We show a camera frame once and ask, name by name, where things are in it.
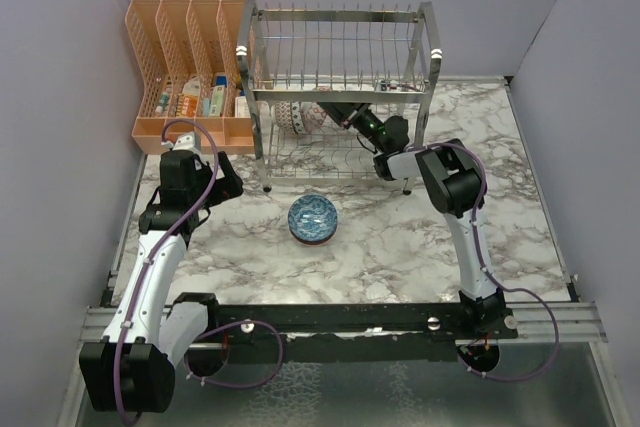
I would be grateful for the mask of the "blue floral patterned bowl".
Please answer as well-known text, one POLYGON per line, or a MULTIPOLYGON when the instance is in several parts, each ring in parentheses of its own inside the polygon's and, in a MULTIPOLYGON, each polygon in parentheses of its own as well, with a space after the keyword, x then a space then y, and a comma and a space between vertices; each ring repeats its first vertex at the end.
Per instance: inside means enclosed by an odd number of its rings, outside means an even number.
POLYGON ((334 204, 319 194, 304 195, 293 202, 287 214, 288 227, 338 227, 334 204))

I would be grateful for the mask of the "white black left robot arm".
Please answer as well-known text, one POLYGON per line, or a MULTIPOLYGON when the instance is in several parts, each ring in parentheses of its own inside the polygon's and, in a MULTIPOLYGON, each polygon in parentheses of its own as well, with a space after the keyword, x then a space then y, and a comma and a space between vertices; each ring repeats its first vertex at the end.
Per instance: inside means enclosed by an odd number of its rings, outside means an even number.
POLYGON ((211 163, 190 150, 162 154, 160 185, 139 218, 138 252, 124 296, 99 340, 80 350, 96 411, 165 412, 190 344, 218 335, 214 295, 184 294, 171 309, 165 302, 192 234, 204 222, 199 212, 242 193, 243 181, 225 152, 211 163))

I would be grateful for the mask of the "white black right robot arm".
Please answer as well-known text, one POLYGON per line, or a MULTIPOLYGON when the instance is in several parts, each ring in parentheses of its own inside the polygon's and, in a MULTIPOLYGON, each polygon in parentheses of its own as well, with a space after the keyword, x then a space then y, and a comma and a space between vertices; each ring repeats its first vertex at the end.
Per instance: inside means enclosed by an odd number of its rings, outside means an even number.
POLYGON ((321 102, 327 116, 344 129, 355 128, 374 147, 379 178, 392 181, 421 175, 428 198, 452 234, 460 270, 459 325, 481 338, 507 315, 504 292, 492 275, 481 212, 487 181, 477 157, 457 139, 428 147, 409 146, 408 120, 380 120, 368 104, 321 102))

